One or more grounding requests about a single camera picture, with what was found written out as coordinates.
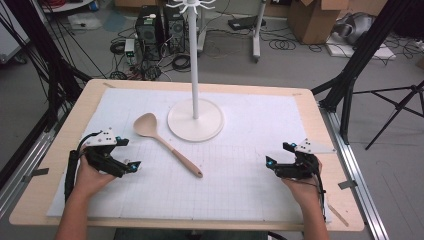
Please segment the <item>flat black device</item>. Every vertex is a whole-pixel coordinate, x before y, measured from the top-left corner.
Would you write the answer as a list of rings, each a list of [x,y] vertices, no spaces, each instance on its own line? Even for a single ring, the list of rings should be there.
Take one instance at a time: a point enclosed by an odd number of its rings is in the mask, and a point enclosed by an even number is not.
[[[230,19],[228,21],[228,25],[234,31],[255,29],[257,27],[258,19],[258,16]]]

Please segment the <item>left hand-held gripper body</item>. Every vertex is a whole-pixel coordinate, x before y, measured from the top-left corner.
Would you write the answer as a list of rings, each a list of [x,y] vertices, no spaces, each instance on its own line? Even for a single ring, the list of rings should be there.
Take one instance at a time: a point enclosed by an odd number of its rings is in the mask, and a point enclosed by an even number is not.
[[[126,165],[116,160],[112,151],[116,147],[116,136],[111,128],[90,133],[83,138],[83,152],[88,163],[98,171],[121,178],[126,174]]]

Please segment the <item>grey bag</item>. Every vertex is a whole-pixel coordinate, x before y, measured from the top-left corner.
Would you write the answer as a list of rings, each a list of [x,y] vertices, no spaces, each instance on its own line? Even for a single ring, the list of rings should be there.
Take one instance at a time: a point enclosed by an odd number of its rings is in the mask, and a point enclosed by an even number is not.
[[[368,32],[374,21],[374,16],[364,12],[347,13],[335,22],[332,32],[350,45],[355,45]]]

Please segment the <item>person's left hand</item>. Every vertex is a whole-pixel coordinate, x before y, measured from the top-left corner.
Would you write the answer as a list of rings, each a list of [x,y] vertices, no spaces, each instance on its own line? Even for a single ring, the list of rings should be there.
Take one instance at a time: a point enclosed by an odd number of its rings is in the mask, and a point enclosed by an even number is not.
[[[116,177],[110,174],[102,174],[89,165],[85,156],[80,158],[76,183],[72,194],[83,198],[91,198]]]

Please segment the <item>person's right hand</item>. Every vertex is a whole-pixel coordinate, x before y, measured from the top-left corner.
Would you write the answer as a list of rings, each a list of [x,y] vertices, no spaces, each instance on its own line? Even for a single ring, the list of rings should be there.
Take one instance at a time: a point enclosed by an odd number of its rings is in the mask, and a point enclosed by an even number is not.
[[[307,179],[283,178],[282,182],[291,191],[294,199],[302,209],[320,208],[320,193],[315,174]]]

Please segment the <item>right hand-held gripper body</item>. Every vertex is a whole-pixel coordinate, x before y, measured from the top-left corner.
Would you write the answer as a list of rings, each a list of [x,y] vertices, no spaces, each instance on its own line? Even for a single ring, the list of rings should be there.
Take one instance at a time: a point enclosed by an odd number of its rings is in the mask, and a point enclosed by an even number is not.
[[[307,179],[313,174],[319,174],[319,163],[317,154],[335,153],[334,147],[330,147],[309,139],[296,144],[295,160],[290,164],[277,163],[277,169],[273,170],[280,178]]]

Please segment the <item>large cardboard box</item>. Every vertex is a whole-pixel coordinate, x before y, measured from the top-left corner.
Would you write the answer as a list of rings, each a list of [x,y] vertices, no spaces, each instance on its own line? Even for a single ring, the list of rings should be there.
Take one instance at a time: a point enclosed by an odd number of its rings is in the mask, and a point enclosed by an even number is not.
[[[322,44],[349,0],[292,0],[287,23],[299,42]]]

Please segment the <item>black metal frame post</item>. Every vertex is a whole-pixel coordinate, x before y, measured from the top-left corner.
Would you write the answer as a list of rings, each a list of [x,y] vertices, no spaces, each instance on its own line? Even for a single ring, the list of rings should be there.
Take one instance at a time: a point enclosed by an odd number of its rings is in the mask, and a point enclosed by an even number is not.
[[[354,85],[357,78],[370,62],[380,45],[391,30],[420,0],[387,0],[365,37],[360,41],[356,51],[350,57],[343,70],[333,79],[312,89],[317,95],[326,90],[329,93],[319,102],[327,112],[334,113],[343,102],[339,134],[345,144],[349,144],[348,130]]]
[[[65,60],[31,0],[2,0],[0,6],[8,7],[37,51],[35,55],[12,24],[0,15],[0,23],[27,54],[40,80],[48,84],[48,109],[43,117],[46,119],[46,127],[51,129],[59,122],[60,107],[65,102],[74,104],[81,95],[83,88],[78,79],[87,83],[91,77]]]

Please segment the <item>black tripod stand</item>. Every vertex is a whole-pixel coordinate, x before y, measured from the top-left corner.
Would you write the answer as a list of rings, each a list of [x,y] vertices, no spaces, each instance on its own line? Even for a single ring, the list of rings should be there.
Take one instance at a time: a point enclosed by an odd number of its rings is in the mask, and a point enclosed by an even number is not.
[[[383,96],[383,93],[386,92],[395,92],[408,90],[408,94],[402,98],[400,101],[394,101],[386,96]],[[389,116],[388,120],[382,126],[382,128],[378,131],[378,133],[373,137],[373,139],[368,143],[365,147],[366,150],[369,150],[374,143],[378,140],[378,138],[383,134],[383,132],[389,127],[389,125],[394,121],[394,119],[402,112],[406,111],[413,115],[416,115],[420,118],[424,119],[424,80],[422,80],[418,85],[410,85],[405,87],[395,87],[395,88],[384,88],[384,89],[374,89],[374,90],[365,90],[365,91],[357,91],[354,93],[358,94],[372,94],[385,102],[388,102],[394,107],[393,113]],[[408,107],[408,103],[415,97],[419,97],[419,103],[421,107],[421,111],[413,110]]]

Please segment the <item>beige serving spoon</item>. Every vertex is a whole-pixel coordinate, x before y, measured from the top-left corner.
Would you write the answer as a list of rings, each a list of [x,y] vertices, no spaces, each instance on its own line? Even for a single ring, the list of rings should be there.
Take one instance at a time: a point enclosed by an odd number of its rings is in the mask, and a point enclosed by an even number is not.
[[[134,131],[142,136],[153,138],[163,146],[165,146],[178,160],[179,162],[188,169],[193,175],[198,178],[203,177],[202,171],[187,157],[181,154],[173,146],[167,143],[157,132],[157,118],[153,113],[146,113],[137,118],[133,124]]]

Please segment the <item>aluminium table rail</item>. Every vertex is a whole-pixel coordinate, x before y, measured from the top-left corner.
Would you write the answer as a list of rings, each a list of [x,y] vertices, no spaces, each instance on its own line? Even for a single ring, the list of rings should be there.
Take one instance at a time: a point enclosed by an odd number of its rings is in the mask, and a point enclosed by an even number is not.
[[[354,155],[353,149],[349,144],[344,142],[341,134],[339,133],[341,125],[339,117],[336,113],[327,112],[325,109],[321,109],[320,113],[335,145],[347,180],[355,180],[357,182],[357,186],[355,188],[349,189],[352,191],[355,201],[359,206],[362,223],[368,233],[372,236],[373,240],[390,240]]]
[[[22,178],[32,170],[38,169],[54,139],[53,131],[42,132],[29,144],[29,148],[23,151],[21,162],[0,189],[0,219],[11,209],[28,185],[22,181]]]

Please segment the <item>white foam board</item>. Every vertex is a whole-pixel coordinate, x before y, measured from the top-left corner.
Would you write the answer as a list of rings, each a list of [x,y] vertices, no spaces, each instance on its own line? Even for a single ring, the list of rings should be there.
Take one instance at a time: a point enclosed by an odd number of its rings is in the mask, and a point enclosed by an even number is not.
[[[329,55],[332,57],[350,58],[355,53],[354,46],[347,43],[337,34],[332,34],[328,38],[325,46]],[[379,49],[374,53],[373,58],[380,60],[394,60],[396,56],[385,44],[381,44]]]

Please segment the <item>white grid mat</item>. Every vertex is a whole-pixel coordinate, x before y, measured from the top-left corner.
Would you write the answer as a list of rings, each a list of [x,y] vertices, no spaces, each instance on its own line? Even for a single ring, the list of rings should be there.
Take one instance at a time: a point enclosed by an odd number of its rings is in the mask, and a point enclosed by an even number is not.
[[[90,203],[91,218],[301,221],[290,191],[266,167],[266,157],[291,163],[284,142],[301,143],[306,125],[294,96],[203,93],[225,123],[214,138],[184,141],[167,124],[169,110],[188,99],[182,91],[108,89],[85,131],[111,128],[129,140],[112,155],[140,161],[140,169],[114,180]],[[138,135],[137,118],[153,113],[158,134],[203,173],[193,175],[161,143]]]

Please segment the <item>white hook rack stand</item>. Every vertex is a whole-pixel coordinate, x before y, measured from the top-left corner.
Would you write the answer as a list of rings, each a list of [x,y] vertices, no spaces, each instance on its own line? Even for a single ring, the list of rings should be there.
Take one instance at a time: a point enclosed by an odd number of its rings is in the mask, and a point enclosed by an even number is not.
[[[168,126],[179,138],[189,142],[204,142],[217,136],[224,127],[221,109],[213,102],[200,97],[197,54],[197,8],[209,9],[215,0],[172,0],[167,7],[178,8],[188,16],[190,50],[190,100],[176,103],[168,113]]]

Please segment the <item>white floor stand leg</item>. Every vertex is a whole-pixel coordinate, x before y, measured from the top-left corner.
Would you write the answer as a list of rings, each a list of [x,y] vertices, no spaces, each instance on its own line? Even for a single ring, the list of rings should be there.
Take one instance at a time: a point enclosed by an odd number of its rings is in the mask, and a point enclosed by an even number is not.
[[[256,26],[253,31],[252,37],[252,56],[255,62],[258,62],[260,59],[260,30],[262,26],[262,20],[266,8],[266,0],[260,0],[259,11],[256,17]]]

